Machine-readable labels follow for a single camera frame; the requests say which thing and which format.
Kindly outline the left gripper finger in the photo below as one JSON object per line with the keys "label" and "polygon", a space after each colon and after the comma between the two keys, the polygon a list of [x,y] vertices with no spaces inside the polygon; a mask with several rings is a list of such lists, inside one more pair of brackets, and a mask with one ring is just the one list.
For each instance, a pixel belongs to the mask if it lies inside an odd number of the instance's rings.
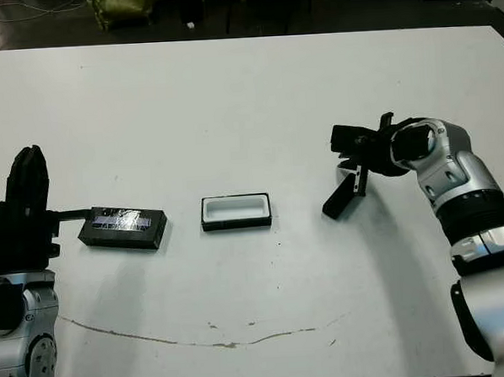
{"label": "left gripper finger", "polygon": [[36,174],[42,175],[47,173],[47,165],[44,154],[38,145],[32,145],[30,150],[30,162],[35,169]]}
{"label": "left gripper finger", "polygon": [[27,165],[29,164],[28,159],[30,155],[31,148],[24,147],[22,150],[14,157],[12,164],[12,175],[21,175]]}

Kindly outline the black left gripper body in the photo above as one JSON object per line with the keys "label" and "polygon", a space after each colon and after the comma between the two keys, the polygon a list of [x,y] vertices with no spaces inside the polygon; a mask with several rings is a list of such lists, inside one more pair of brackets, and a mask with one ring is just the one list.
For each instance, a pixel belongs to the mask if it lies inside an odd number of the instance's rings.
{"label": "black left gripper body", "polygon": [[52,211],[46,203],[0,202],[0,273],[43,271],[59,256],[62,221],[86,219],[87,209]]}

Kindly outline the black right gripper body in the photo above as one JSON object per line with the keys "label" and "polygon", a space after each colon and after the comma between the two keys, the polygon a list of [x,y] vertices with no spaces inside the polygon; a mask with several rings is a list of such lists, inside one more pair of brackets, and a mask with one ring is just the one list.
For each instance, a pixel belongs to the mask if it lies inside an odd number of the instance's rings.
{"label": "black right gripper body", "polygon": [[353,192],[358,197],[366,194],[367,176],[370,171],[379,175],[397,177],[404,170],[393,163],[390,153],[392,135],[398,126],[379,127],[374,131],[366,127],[337,128],[337,153],[359,153],[360,165],[339,167],[355,171]]}

